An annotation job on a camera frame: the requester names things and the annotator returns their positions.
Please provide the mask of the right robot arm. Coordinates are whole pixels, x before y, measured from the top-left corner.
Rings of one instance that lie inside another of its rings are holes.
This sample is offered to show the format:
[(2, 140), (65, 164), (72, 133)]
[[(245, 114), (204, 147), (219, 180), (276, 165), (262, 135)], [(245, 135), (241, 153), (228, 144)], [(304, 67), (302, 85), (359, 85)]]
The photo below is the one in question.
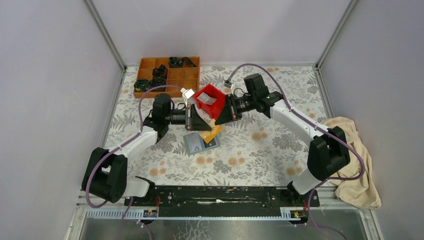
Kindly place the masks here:
[(284, 94), (270, 92), (259, 73), (244, 78), (247, 92), (243, 96), (228, 94), (216, 125), (238, 121), (252, 110), (279, 122), (295, 133), (307, 146), (307, 168), (288, 184), (287, 201), (301, 205), (307, 193), (350, 163), (345, 132), (314, 122), (309, 116), (290, 106)]

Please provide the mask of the red plastic bin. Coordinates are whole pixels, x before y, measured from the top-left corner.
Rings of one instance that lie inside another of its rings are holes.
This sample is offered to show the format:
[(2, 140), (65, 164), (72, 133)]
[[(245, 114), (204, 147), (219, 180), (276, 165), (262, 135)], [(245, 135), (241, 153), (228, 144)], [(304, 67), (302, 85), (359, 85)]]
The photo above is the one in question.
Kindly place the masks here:
[(198, 109), (203, 110), (211, 119), (217, 119), (221, 114), (226, 95), (212, 84), (207, 84), (193, 96)]

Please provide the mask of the green card holder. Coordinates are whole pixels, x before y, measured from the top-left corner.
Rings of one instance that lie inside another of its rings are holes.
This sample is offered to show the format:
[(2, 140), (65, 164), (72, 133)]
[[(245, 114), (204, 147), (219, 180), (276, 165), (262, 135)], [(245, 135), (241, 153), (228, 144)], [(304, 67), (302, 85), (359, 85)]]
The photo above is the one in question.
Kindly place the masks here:
[(206, 143), (199, 133), (191, 133), (183, 137), (186, 153), (191, 156), (218, 148), (220, 144), (221, 133), (216, 135), (210, 142)]

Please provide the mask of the stack of credit cards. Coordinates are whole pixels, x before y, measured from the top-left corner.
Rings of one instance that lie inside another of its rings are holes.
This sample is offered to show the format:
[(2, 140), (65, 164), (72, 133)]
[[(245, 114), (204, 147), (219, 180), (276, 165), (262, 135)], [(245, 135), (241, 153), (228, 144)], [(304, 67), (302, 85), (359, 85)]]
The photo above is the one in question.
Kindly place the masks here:
[(212, 105), (214, 104), (217, 99), (214, 97), (209, 96), (208, 94), (206, 94), (205, 92), (202, 92), (197, 99), (202, 102), (205, 105)]

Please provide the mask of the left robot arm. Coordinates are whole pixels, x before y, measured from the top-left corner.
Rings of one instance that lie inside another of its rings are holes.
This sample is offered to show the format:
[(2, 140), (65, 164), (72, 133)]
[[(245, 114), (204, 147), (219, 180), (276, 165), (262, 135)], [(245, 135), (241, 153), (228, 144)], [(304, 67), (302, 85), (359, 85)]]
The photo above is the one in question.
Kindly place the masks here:
[(152, 204), (155, 200), (155, 192), (151, 189), (153, 182), (143, 177), (128, 179), (128, 164), (137, 159), (141, 152), (157, 144), (170, 125), (182, 125), (188, 131), (212, 130), (194, 105), (186, 104), (185, 108), (177, 109), (170, 95), (158, 94), (150, 114), (136, 134), (112, 150), (97, 147), (92, 151), (81, 184), (87, 204), (96, 208), (90, 195), (103, 199), (105, 203), (136, 197), (144, 206)]

